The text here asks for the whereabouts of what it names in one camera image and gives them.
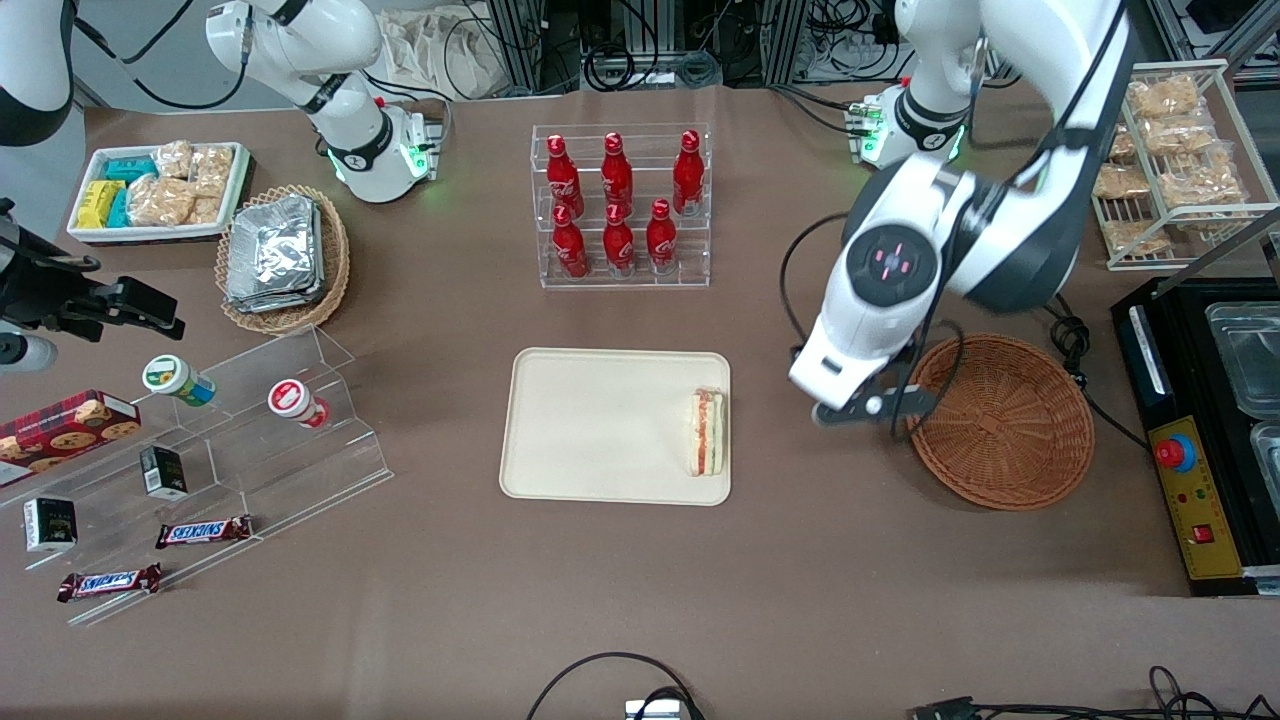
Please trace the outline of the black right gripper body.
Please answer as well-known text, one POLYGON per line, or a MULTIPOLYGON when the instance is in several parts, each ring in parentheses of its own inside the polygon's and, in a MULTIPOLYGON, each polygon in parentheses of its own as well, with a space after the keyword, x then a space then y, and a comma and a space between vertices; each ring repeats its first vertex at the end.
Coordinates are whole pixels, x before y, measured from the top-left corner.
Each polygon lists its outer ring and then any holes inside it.
POLYGON ((3 320, 99 342, 106 324, 122 324, 109 306, 106 286, 90 278, 101 263, 73 256, 28 232, 13 219, 14 206, 10 199, 1 200, 3 320))

